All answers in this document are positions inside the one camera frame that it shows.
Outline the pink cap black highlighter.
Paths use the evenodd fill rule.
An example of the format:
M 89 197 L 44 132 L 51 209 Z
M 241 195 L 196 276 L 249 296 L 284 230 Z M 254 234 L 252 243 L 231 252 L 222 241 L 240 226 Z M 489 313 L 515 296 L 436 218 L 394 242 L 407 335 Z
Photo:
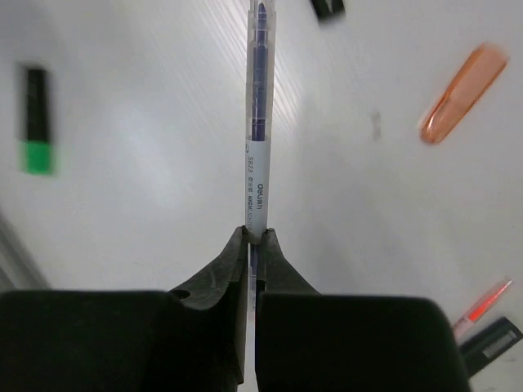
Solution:
M 317 19 L 321 22 L 345 14 L 343 0 L 310 0 Z

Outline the orange pen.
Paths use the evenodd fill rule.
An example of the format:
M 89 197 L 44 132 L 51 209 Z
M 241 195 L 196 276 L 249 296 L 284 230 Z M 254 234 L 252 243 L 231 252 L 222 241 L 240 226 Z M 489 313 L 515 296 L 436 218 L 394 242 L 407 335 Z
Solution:
M 512 280 L 504 278 L 492 286 L 452 327 L 454 337 L 459 339 L 481 319 L 511 286 Z

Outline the blue cap black highlighter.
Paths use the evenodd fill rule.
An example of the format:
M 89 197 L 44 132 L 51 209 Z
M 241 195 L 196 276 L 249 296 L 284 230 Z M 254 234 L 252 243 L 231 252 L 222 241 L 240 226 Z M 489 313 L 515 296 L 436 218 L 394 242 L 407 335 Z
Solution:
M 522 340 L 522 331 L 501 317 L 460 345 L 467 376 L 472 378 Z

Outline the blue ink clear pen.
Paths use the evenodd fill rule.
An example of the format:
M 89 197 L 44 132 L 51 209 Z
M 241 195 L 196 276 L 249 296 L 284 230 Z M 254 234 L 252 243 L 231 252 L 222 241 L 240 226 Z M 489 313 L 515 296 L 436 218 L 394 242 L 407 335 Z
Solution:
M 251 1 L 248 10 L 245 133 L 245 227 L 248 231 L 248 312 L 255 313 L 257 267 L 269 211 L 270 148 L 274 102 L 274 1 Z

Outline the green cap black highlighter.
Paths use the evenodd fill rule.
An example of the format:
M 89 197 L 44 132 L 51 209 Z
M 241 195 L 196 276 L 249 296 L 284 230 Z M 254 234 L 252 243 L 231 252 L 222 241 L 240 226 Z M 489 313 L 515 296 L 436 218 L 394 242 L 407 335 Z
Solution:
M 56 131 L 52 75 L 36 63 L 19 63 L 19 160 L 32 176 L 56 174 Z

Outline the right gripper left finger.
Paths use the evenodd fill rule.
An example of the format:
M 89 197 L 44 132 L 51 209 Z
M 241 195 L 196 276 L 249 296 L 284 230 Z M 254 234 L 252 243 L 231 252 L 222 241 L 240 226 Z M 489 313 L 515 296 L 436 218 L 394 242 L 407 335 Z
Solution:
M 236 391 L 244 382 L 248 236 L 233 231 L 220 254 L 171 290 L 182 305 L 177 379 L 184 391 Z

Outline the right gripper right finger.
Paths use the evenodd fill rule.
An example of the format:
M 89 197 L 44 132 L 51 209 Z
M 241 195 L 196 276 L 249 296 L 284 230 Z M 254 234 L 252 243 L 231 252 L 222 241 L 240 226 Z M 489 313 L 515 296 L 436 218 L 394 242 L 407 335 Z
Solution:
M 274 229 L 268 229 L 258 246 L 257 294 L 319 295 L 285 258 Z

